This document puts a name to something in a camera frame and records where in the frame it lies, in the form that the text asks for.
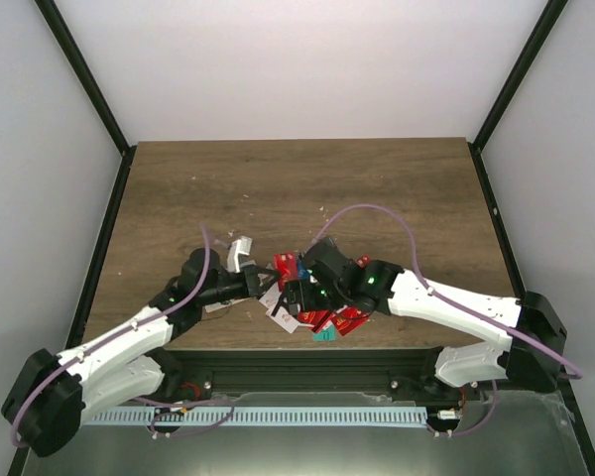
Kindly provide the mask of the beige leather card holder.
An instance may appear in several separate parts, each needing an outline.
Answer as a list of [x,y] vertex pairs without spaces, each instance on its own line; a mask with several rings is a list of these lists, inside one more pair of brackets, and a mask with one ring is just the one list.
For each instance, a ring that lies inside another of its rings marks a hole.
[[211,313],[211,312],[215,312],[217,310],[223,309],[229,307],[229,304],[223,304],[223,303],[214,303],[214,304],[209,304],[206,305],[204,307],[204,311],[207,313]]

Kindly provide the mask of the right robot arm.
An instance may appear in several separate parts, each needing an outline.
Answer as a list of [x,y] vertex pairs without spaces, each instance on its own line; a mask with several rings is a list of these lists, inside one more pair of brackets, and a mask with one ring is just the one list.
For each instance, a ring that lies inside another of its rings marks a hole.
[[567,332],[541,294],[494,297],[427,281],[393,263],[352,260],[329,238],[312,245],[300,262],[306,279],[286,282],[278,303],[292,316],[339,316],[355,309],[426,320],[478,338],[476,344],[438,350],[420,375],[432,399],[481,381],[508,380],[542,394],[557,388],[566,367],[561,357]]

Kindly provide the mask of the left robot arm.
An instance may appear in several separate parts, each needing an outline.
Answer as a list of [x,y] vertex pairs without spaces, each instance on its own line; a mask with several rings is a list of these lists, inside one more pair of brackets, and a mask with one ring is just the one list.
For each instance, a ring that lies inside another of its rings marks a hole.
[[183,377],[165,345],[197,325],[206,307],[261,298],[279,278],[255,264],[232,271],[215,251],[194,250],[127,321],[58,354],[41,348],[25,360],[1,407],[12,444],[49,456],[105,410],[136,398],[174,399]]

